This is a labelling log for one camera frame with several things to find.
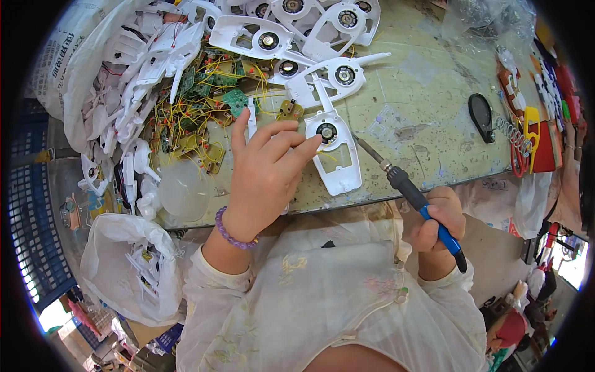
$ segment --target bracelet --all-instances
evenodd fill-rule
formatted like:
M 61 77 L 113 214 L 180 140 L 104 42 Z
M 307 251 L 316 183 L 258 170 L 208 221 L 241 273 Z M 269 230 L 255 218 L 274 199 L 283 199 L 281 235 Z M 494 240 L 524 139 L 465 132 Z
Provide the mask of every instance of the bracelet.
M 225 210 L 227 209 L 227 206 L 223 207 L 222 209 L 217 211 L 217 214 L 215 215 L 215 225 L 217 227 L 217 229 L 219 230 L 219 233 L 221 234 L 221 236 L 226 239 L 229 244 L 233 245 L 236 248 L 240 248 L 240 249 L 252 249 L 256 246 L 256 243 L 258 243 L 258 238 L 260 237 L 260 234 L 256 234 L 256 236 L 254 237 L 254 239 L 252 239 L 251 242 L 248 243 L 243 243 L 240 242 L 238 240 L 236 240 L 234 237 L 230 236 L 229 233 L 227 232 L 227 230 L 225 229 L 225 227 L 223 227 L 223 223 L 221 222 L 221 216 L 223 215 L 223 212 L 225 212 Z

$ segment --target purple basket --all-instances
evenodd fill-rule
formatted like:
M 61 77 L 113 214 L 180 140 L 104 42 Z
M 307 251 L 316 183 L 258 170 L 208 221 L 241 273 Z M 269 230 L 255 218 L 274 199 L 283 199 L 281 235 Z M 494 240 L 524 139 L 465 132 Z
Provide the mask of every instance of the purple basket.
M 172 328 L 165 331 L 163 335 L 157 337 L 155 341 L 157 341 L 159 346 L 161 346 L 165 352 L 169 353 L 176 341 L 180 338 L 183 329 L 184 326 L 182 324 L 176 323 Z

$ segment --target coiled spring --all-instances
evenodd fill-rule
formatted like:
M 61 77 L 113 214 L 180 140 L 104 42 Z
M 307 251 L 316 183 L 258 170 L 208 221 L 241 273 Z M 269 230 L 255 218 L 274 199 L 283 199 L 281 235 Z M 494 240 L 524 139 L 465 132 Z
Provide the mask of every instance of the coiled spring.
M 511 144 L 518 149 L 522 157 L 526 158 L 531 155 L 533 149 L 533 143 L 529 138 L 525 138 L 525 135 L 519 131 L 516 126 L 512 125 L 503 117 L 496 119 L 496 129 L 500 130 L 506 138 L 508 138 Z

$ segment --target yellow plastic tool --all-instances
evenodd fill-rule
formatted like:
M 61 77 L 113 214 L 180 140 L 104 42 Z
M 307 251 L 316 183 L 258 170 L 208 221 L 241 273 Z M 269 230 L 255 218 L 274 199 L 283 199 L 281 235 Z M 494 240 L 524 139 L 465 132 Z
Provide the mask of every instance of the yellow plastic tool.
M 537 133 L 529 132 L 529 121 L 537 123 Z M 539 111 L 535 107 L 525 107 L 525 121 L 523 122 L 523 134 L 527 139 L 534 139 L 531 149 L 531 162 L 529 163 L 529 174 L 533 173 L 533 162 L 535 161 L 535 152 L 539 147 L 539 138 L 541 136 L 541 125 L 539 124 Z

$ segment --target black rubber grip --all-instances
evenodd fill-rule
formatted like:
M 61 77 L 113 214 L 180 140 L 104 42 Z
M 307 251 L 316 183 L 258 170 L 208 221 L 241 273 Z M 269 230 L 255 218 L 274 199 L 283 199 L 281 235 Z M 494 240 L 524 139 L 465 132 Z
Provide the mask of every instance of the black rubber grip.
M 465 255 L 463 254 L 463 250 L 459 249 L 459 251 L 453 254 L 456 261 L 456 266 L 459 268 L 459 271 L 463 274 L 467 272 L 467 260 L 465 259 Z
M 386 178 L 389 180 L 390 186 L 400 191 L 416 211 L 419 211 L 424 205 L 428 204 L 427 199 L 419 191 L 417 186 L 409 180 L 409 175 L 406 171 L 399 167 L 393 167 L 386 174 Z

